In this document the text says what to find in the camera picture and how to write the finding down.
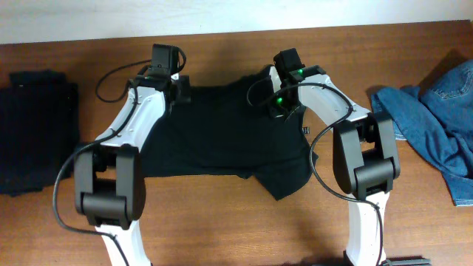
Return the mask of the black t-shirt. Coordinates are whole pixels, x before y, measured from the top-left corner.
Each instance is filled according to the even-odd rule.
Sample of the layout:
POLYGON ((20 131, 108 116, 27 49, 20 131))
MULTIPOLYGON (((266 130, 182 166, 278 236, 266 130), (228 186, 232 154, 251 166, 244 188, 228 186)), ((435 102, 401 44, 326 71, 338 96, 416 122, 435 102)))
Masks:
POLYGON ((270 69, 224 86, 194 86, 191 102, 171 107, 141 150, 146 177, 236 175, 255 177, 281 200, 310 179, 304 110, 272 118, 257 103, 273 91, 270 69))

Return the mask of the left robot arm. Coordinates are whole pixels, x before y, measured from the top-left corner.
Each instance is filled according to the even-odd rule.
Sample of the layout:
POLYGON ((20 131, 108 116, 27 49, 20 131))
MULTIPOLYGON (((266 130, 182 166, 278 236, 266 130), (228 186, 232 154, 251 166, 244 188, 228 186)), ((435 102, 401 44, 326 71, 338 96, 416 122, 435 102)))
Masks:
POLYGON ((74 156, 75 207, 103 238, 113 265, 150 265, 139 219, 146 201, 140 152, 155 124, 171 106, 190 101, 190 85, 179 73, 185 53, 155 44, 152 56, 128 80, 125 103, 112 124, 74 156))

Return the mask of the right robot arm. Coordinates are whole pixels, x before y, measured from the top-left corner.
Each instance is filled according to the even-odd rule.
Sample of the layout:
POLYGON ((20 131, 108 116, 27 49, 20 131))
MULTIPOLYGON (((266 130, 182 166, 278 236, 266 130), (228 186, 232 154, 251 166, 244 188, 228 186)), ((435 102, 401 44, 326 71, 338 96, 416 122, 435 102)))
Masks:
POLYGON ((273 58, 270 71, 274 94, 266 100, 288 116, 303 106, 326 125, 312 144, 333 133, 333 174, 341 189, 328 192, 346 200, 349 239, 344 250, 348 265, 388 265, 384 251, 384 213, 400 174, 392 119, 350 100, 318 65, 305 66, 296 49, 273 58))

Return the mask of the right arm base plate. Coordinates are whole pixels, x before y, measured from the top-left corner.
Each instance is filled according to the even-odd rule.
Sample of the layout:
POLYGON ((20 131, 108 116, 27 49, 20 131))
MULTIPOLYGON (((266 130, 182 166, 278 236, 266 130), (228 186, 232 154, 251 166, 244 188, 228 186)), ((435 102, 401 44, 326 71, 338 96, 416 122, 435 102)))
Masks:
POLYGON ((430 259, 386 259, 381 266, 432 266, 430 259))

